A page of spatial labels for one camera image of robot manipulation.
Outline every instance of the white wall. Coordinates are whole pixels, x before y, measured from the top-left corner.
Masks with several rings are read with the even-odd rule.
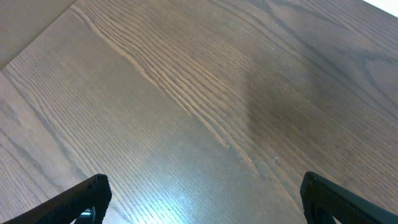
[[[398,17],[398,0],[364,0],[386,12]]]

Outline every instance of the wood grain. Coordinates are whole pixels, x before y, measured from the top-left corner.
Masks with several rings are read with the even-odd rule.
[[[108,223],[303,218],[72,11],[0,79],[0,222],[97,172],[113,191]]]
[[[354,0],[78,0],[2,71],[2,197],[35,194],[21,213],[104,172],[127,222],[303,223],[312,170],[398,213],[397,22]]]
[[[0,2],[0,69],[76,0]]]

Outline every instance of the wooden floor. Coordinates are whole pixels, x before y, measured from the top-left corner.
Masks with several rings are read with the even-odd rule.
[[[305,223],[308,170],[398,213],[398,18],[360,0],[71,3],[2,20],[0,222],[96,173],[106,223]]]

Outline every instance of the wooden surface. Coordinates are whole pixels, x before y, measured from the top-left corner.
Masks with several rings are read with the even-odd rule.
[[[107,222],[398,213],[398,19],[362,1],[78,0],[0,76],[0,221],[102,172]]]
[[[0,69],[76,0],[0,1]]]

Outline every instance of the black plastic object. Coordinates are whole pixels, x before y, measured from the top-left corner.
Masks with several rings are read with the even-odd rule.
[[[308,224],[398,223],[388,212],[324,177],[307,172],[300,189]]]
[[[108,177],[96,174],[6,223],[69,224],[75,220],[76,224],[99,224],[111,198]]]

